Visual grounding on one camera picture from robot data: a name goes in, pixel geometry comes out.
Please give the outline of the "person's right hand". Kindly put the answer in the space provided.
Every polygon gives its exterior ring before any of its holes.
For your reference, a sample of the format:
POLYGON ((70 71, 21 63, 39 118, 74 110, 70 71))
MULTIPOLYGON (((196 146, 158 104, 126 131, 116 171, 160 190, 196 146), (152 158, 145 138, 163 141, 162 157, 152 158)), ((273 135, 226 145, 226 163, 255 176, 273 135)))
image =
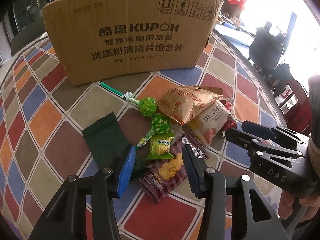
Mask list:
POLYGON ((278 215, 282 219, 288 219, 295 210, 305 207, 306 213, 300 219, 300 222, 306 222, 313 219, 319 210, 319 195, 312 193, 305 198, 296 198, 295 195, 282 190, 278 207, 278 215))

